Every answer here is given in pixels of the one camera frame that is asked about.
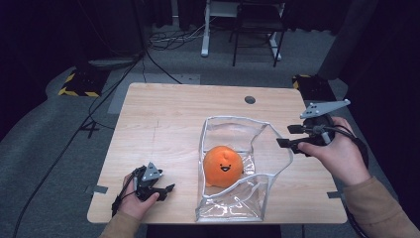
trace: table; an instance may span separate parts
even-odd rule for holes
[[[203,36],[203,45],[201,48],[201,56],[208,57],[209,56],[209,45],[210,45],[210,17],[236,17],[237,14],[237,6],[239,5],[238,1],[214,1],[214,0],[206,0],[206,11],[204,17],[204,36]],[[269,44],[271,45],[272,54],[275,57],[277,53],[277,42],[275,41],[274,33],[271,38],[269,39]],[[281,60],[281,54],[278,54],[277,60]]]
[[[246,96],[256,102],[248,104]],[[297,139],[302,135],[289,135],[286,127],[301,124],[304,109],[295,89],[132,83],[98,180],[108,191],[95,192],[88,220],[108,222],[123,177],[153,162],[163,170],[156,187],[176,186],[144,222],[197,224],[198,145],[204,120],[216,115],[249,117],[270,122],[284,137]],[[336,190],[318,160],[296,155],[271,188],[263,223],[344,223],[347,216],[341,199],[327,195]]]

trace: person's right hand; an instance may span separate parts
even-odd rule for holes
[[[335,125],[344,126],[352,131],[346,119],[333,117],[333,121]],[[334,140],[327,146],[319,147],[301,142],[298,144],[298,149],[316,157],[334,177],[340,179],[345,185],[355,185],[371,178],[358,146],[340,133],[336,133]]]
[[[124,178],[124,184],[129,179],[130,175],[127,175]],[[146,201],[140,201],[134,194],[134,185],[133,180],[130,180],[127,190],[124,192],[123,197],[125,198],[121,201],[119,211],[122,211],[128,215],[135,217],[138,220],[142,220],[146,212],[157,202],[158,192],[155,192],[151,197]]]

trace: tan sleeve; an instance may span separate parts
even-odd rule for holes
[[[345,187],[346,204],[368,237],[420,237],[399,203],[376,178]]]
[[[100,238],[133,238],[141,221],[124,212],[118,211],[108,222]]]

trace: orange plush toy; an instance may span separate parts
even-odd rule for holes
[[[244,172],[241,156],[226,146],[217,146],[207,152],[203,161],[206,186],[229,187]]]

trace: plastic bag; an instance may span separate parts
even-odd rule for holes
[[[280,148],[281,135],[268,122],[246,117],[214,116],[205,120],[199,146],[197,222],[263,221],[269,190],[293,161]],[[244,163],[242,177],[227,188],[205,185],[203,160],[216,146],[235,150]]]

